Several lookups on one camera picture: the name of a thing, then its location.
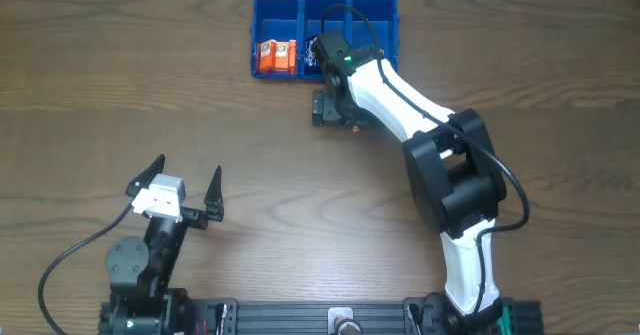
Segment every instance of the black cable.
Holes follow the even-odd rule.
[[[354,9],[351,6],[347,6],[347,5],[343,5],[343,4],[336,4],[336,5],[329,6],[327,8],[327,10],[325,10],[325,13],[322,15],[322,23],[321,23],[321,26],[320,26],[322,32],[324,32],[324,21],[325,21],[327,15],[329,14],[329,12],[331,12],[331,11],[333,11],[335,9],[346,9],[346,10],[349,10],[353,14],[355,14],[358,18],[360,18],[360,20],[362,20],[362,22],[365,23],[365,25],[369,29],[369,32],[371,33],[371,37],[373,38],[373,45],[375,46],[376,51],[378,51],[378,52],[380,51],[380,44],[378,42],[378,37],[376,36],[375,31],[373,30],[373,26],[371,26],[371,23],[369,22],[369,20],[364,15],[362,15],[361,12],[359,12],[358,10]],[[511,182],[511,184],[515,188],[516,192],[518,193],[518,196],[520,197],[520,201],[522,202],[522,219],[520,219],[520,221],[518,221],[518,222],[516,222],[514,224],[511,224],[511,225],[496,226],[494,228],[484,229],[484,230],[480,231],[478,233],[478,236],[476,237],[476,246],[478,247],[478,257],[480,259],[480,290],[478,292],[478,301],[476,302],[476,307],[473,310],[473,314],[475,315],[475,314],[478,313],[478,310],[480,309],[480,305],[482,304],[482,298],[484,296],[484,290],[485,290],[484,289],[484,283],[485,283],[485,280],[486,280],[484,254],[482,252],[482,237],[484,235],[486,235],[486,234],[516,230],[516,229],[519,229],[522,226],[524,226],[524,224],[526,224],[527,221],[529,221],[529,213],[530,213],[529,199],[527,198],[527,194],[525,193],[525,191],[522,188],[522,185],[520,184],[518,179],[515,177],[515,175],[513,175],[511,170],[509,170],[509,168],[502,161],[500,161],[497,157],[495,157],[493,154],[491,154],[489,151],[487,151],[484,147],[482,147],[480,144],[478,144],[475,140],[473,140],[470,137],[468,137],[467,135],[465,135],[462,131],[454,128],[453,126],[451,126],[451,125],[449,125],[449,124],[447,124],[447,123],[445,123],[443,121],[440,121],[439,119],[437,119],[433,115],[429,114],[428,112],[426,112],[425,110],[420,108],[418,105],[416,105],[409,98],[407,98],[400,90],[396,89],[396,87],[393,86],[393,84],[391,84],[389,79],[384,74],[384,71],[382,70],[382,59],[381,59],[381,57],[380,56],[376,56],[376,60],[377,60],[377,64],[378,64],[378,71],[380,72],[380,77],[382,78],[382,82],[384,84],[386,84],[394,93],[396,93],[396,95],[398,95],[402,100],[404,100],[407,104],[409,104],[409,106],[411,106],[417,112],[419,112],[423,117],[433,121],[440,128],[442,128],[442,129],[450,132],[451,134],[459,137],[460,139],[465,141],[467,144],[469,144],[470,146],[472,146],[473,148],[478,150],[480,153],[482,153],[484,156],[486,156],[489,160],[494,162],[500,168],[500,170],[504,173],[504,175],[507,177],[507,179],[509,179],[509,182]]]
[[[47,305],[44,303],[44,285],[47,282],[47,278],[51,274],[51,271],[53,271],[53,269],[60,262],[62,262],[62,260],[66,259],[69,255],[73,254],[76,250],[78,250],[81,247],[87,245],[88,243],[92,242],[93,240],[99,238],[100,236],[106,234],[111,229],[116,227],[116,225],[118,225],[120,223],[120,221],[122,221],[122,219],[124,219],[124,217],[129,213],[130,210],[131,210],[131,203],[129,203],[124,208],[124,210],[122,211],[122,214],[120,214],[120,216],[118,216],[110,225],[108,225],[104,229],[98,231],[97,233],[91,235],[90,237],[82,240],[78,244],[76,244],[73,247],[71,247],[69,250],[67,250],[67,251],[63,252],[62,254],[60,254],[60,256],[58,256],[55,260],[53,260],[53,262],[49,265],[49,267],[47,267],[47,270],[45,270],[44,273],[42,274],[42,277],[40,278],[40,284],[38,284],[38,304],[40,305],[40,310],[42,311],[42,315],[44,315],[45,320],[47,320],[47,322],[49,323],[51,328],[58,335],[67,335],[67,333],[65,333],[60,328],[60,326],[58,326],[58,324],[56,324],[56,322],[51,317],[51,314],[49,314],[49,310],[47,310]]]

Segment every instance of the blue tray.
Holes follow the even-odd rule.
[[[262,79],[322,80],[322,73],[305,73],[305,41],[320,33],[322,14],[333,4],[353,6],[369,19],[385,56],[397,69],[398,0],[253,0],[251,74]],[[367,27],[349,11],[334,10],[325,21],[325,31],[331,29],[340,29],[354,47],[373,44]],[[294,75],[286,71],[257,72],[258,45],[271,39],[296,40],[298,54]]]

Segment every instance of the wooden tabletop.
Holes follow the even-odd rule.
[[[438,234],[384,130],[311,126],[321,84],[251,77],[253,0],[0,0],[0,328],[52,333],[38,280],[110,223],[160,153],[187,204],[223,168],[226,217],[190,230],[172,280],[193,297],[401,300],[441,290]],[[640,0],[399,0],[399,73],[475,108],[523,182],[530,223],[494,237],[501,295],[539,299],[548,333],[640,322]],[[499,224],[516,221],[515,192]],[[65,260],[45,297],[96,333],[104,256]]]

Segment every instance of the wood grain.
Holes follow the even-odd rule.
[[[494,240],[506,296],[548,333],[640,322],[640,0],[399,0],[400,73],[478,109],[533,203]],[[397,300],[441,289],[439,238],[381,130],[310,125],[319,84],[251,78],[252,0],[0,0],[0,328],[51,333],[37,282],[112,221],[159,153],[201,206],[218,164],[227,216],[190,231],[172,283],[194,297]],[[500,223],[519,217],[512,192]],[[95,333],[104,255],[129,216],[52,274],[46,300]]]

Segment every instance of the green object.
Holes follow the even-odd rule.
[[[498,326],[500,326],[500,333],[502,335],[511,335],[511,319],[509,318],[509,308],[502,308],[502,317],[498,319]]]

